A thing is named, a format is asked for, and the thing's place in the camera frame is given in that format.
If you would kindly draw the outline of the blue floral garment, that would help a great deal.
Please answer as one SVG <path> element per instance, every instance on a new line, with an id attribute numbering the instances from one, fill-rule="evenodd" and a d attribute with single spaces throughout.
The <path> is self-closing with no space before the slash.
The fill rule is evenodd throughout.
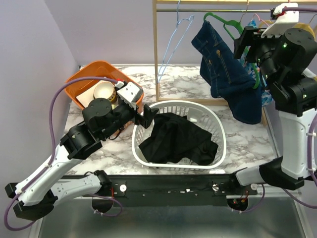
<path id="1" fill-rule="evenodd" d="M 247 73 L 254 79 L 255 81 L 254 88 L 260 89 L 261 98 L 262 98 L 262 107 L 265 107 L 272 103 L 273 98 L 271 96 L 271 93 L 264 89 L 266 87 L 266 83 L 264 82 L 265 80 L 263 76 L 260 76 L 260 68 L 257 66 L 257 64 L 246 62 L 246 56 L 247 56 L 249 48 L 250 47 L 247 47 L 245 49 L 241 58 L 239 59 L 239 62 L 242 64 L 242 66 L 247 71 Z"/>

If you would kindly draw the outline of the pink wire hanger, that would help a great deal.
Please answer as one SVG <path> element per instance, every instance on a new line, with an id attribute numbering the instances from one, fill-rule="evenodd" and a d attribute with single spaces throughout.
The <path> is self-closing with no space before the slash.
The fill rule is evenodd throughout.
<path id="1" fill-rule="evenodd" d="M 257 13 L 254 13 L 253 17 L 256 17 L 256 19 L 259 21 L 259 27 L 262 27 L 264 25 L 269 26 L 270 24 L 272 24 L 273 22 L 271 20 L 263 20 L 260 18 L 260 16 Z"/>

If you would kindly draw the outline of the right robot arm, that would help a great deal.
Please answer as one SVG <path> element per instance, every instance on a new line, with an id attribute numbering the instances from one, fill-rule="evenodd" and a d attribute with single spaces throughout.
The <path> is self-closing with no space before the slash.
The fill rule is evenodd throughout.
<path id="1" fill-rule="evenodd" d="M 268 37 L 265 29 L 247 26 L 234 40 L 234 57 L 248 48 L 246 61 L 255 62 L 264 76 L 282 125 L 283 154 L 272 161 L 235 172 L 228 189 L 239 194 L 247 185 L 266 183 L 296 190 L 315 180 L 313 138 L 317 124 L 317 82 L 304 71 L 317 53 L 313 35 L 290 28 Z"/>

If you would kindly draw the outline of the light blue wire hanger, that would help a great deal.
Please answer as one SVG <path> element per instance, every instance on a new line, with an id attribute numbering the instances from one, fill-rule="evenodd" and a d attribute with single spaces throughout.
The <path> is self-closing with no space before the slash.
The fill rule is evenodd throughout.
<path id="1" fill-rule="evenodd" d="M 160 84 L 160 81 L 162 80 L 164 76 L 165 70 L 170 64 L 175 52 L 179 48 L 179 45 L 182 43 L 185 35 L 187 34 L 189 28 L 191 27 L 195 19 L 195 16 L 193 14 L 183 18 L 180 16 L 181 3 L 182 3 L 181 0 L 177 2 L 175 29 L 170 35 L 168 44 L 165 49 L 165 53 L 162 57 L 161 65 L 158 69 L 158 75 L 157 75 L 158 84 Z"/>

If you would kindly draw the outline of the black skirt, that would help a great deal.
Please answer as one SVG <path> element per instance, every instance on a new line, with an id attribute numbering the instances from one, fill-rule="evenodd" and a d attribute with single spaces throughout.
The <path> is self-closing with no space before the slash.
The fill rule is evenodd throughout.
<path id="1" fill-rule="evenodd" d="M 139 148 L 150 163 L 179 163 L 188 158 L 200 166 L 211 164 L 216 156 L 218 144 L 211 140 L 212 134 L 186 116 L 173 113 L 157 114 L 149 138 Z"/>

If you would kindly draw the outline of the green plastic hanger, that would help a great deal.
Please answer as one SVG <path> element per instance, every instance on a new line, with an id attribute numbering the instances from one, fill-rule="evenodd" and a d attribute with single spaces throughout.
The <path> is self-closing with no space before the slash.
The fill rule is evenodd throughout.
<path id="1" fill-rule="evenodd" d="M 223 28 L 225 29 L 225 31 L 228 33 L 228 35 L 232 38 L 232 40 L 234 40 L 235 38 L 233 37 L 233 35 L 230 33 L 230 31 L 226 28 L 226 26 L 232 26 L 234 27 L 238 33 L 241 35 L 243 32 L 243 28 L 241 26 L 241 23 L 236 21 L 236 20 L 225 20 L 223 18 L 221 18 L 220 16 L 212 13 L 212 12 L 208 12 L 204 15 L 203 20 L 205 21 L 206 18 L 208 16 L 212 16 L 213 18 L 215 18 L 216 20 L 220 21 L 221 23 L 223 23 Z M 257 89 L 259 84 L 260 84 L 260 73 L 258 72 L 258 70 L 256 69 L 256 64 L 255 63 L 249 63 L 251 65 L 252 70 L 255 73 L 255 84 L 253 86 L 253 89 Z"/>

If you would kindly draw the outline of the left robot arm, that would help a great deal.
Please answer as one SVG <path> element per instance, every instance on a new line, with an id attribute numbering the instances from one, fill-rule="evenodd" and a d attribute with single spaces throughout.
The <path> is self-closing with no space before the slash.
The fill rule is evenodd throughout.
<path id="1" fill-rule="evenodd" d="M 112 182 L 108 175 L 97 170 L 70 183 L 57 182 L 74 166 L 102 148 L 102 142 L 119 131 L 129 121 L 148 128 L 157 108 L 144 105 L 143 113 L 138 106 L 119 101 L 113 109 L 109 100 L 96 98 L 82 111 L 83 121 L 73 126 L 60 140 L 55 152 L 31 176 L 20 183 L 9 183 L 8 197 L 17 201 L 13 210 L 17 218 L 36 221 L 65 200 L 78 196 L 110 192 Z"/>

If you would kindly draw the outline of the blue denim shorts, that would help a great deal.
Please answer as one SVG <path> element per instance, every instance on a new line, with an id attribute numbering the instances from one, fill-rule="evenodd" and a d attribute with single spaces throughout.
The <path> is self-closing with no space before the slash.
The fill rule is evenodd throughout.
<path id="1" fill-rule="evenodd" d="M 254 88 L 256 81 L 208 21 L 191 41 L 202 55 L 201 77 L 210 85 L 214 98 L 223 98 L 233 117 L 246 124 L 258 124 L 262 119 L 261 88 Z"/>

